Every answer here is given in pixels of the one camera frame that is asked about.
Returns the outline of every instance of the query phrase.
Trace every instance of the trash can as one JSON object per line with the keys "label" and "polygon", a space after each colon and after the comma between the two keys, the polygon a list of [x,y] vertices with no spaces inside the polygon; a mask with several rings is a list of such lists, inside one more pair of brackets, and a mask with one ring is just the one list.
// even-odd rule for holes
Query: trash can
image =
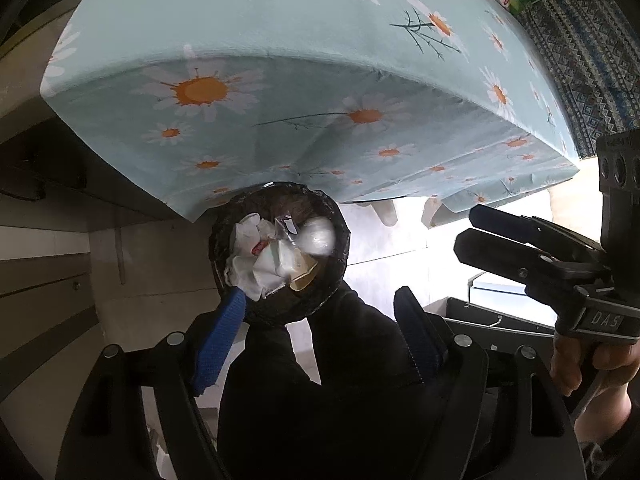
{"label": "trash can", "polygon": [[302,184],[272,182],[238,194],[216,208],[209,237],[209,260],[221,294],[231,288],[225,282],[225,268],[234,225],[249,213],[258,213],[272,222],[277,216],[290,214],[298,226],[309,218],[323,216],[334,226],[334,252],[327,257],[314,256],[321,267],[308,286],[299,292],[285,286],[258,301],[247,299],[244,319],[247,323],[276,326],[304,319],[337,290],[347,268],[351,232],[337,203],[322,191],[311,191]]}

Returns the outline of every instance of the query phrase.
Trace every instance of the forearm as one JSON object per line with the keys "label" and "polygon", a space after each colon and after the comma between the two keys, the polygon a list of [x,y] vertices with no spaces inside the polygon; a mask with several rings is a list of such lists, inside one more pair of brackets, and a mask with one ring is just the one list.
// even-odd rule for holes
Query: forearm
{"label": "forearm", "polygon": [[595,397],[575,422],[579,442],[602,445],[624,426],[631,414],[626,384],[609,388]]}

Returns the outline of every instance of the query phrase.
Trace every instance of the geometric pattern cloth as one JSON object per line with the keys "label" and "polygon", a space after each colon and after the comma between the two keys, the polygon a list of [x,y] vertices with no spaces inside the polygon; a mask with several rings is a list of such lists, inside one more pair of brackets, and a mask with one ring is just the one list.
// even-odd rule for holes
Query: geometric pattern cloth
{"label": "geometric pattern cloth", "polygon": [[614,0],[540,0],[518,16],[569,117],[580,158],[640,127],[640,41]]}

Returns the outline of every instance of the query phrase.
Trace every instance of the floral tablecloth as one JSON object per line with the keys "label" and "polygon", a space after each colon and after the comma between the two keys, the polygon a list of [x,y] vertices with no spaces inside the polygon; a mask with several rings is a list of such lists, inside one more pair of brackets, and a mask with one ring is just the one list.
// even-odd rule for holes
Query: floral tablecloth
{"label": "floral tablecloth", "polygon": [[83,0],[41,92],[192,220],[275,180],[457,212],[577,171],[553,83],[493,0]]}

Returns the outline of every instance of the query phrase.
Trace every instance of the metal screw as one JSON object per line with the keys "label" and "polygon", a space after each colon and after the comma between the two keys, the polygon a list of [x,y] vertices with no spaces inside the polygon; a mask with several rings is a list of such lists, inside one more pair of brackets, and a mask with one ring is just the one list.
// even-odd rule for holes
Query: metal screw
{"label": "metal screw", "polygon": [[183,341],[184,341],[184,334],[182,332],[171,332],[166,337],[167,344],[171,346],[178,346]]}
{"label": "metal screw", "polygon": [[463,348],[471,346],[471,343],[473,342],[472,339],[465,334],[458,334],[457,336],[455,336],[455,338],[453,338],[453,341],[456,342],[456,345],[462,346]]}
{"label": "metal screw", "polygon": [[115,357],[120,351],[120,347],[118,345],[108,345],[105,346],[104,350],[102,350],[102,355],[104,355],[107,359],[111,357]]}
{"label": "metal screw", "polygon": [[523,357],[526,357],[527,359],[535,359],[536,358],[536,351],[531,348],[530,346],[523,346],[520,349],[520,353],[522,354]]}

